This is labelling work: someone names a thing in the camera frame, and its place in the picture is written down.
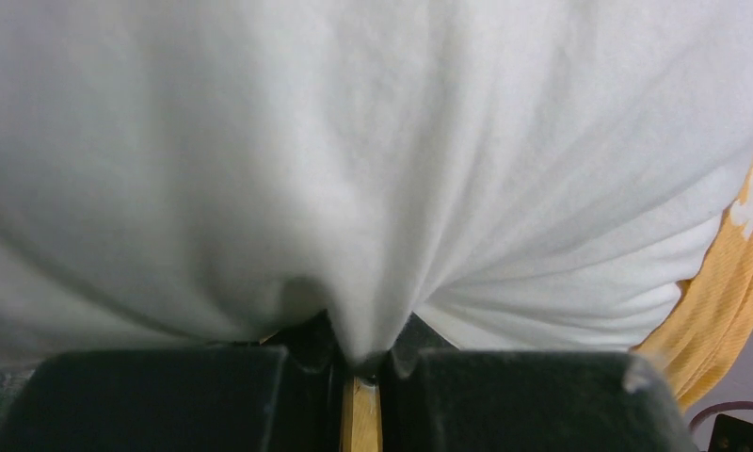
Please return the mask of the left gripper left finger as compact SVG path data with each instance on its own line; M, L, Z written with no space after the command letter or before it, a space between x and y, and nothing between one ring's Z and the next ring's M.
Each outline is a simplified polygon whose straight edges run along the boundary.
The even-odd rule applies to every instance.
M328 318L261 344L63 354L0 425L0 451L333 451L343 374Z

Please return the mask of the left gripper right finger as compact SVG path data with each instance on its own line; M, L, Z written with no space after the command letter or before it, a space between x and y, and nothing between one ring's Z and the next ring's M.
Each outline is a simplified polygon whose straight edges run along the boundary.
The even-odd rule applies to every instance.
M412 317L379 372L387 451L691 451L659 372L623 352L474 351Z

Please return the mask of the white pillow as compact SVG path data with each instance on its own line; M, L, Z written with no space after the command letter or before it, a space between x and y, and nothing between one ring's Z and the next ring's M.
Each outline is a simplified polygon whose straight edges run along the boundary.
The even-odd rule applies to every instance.
M0 1L0 368L625 350L753 162L753 1Z

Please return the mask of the blue and yellow pillowcase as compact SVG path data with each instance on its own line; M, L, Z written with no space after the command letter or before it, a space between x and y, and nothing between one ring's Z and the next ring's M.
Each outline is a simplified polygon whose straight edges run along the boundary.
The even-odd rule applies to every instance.
M726 376L753 331L753 161L700 271L679 288L676 307L637 351L657 358L685 411Z

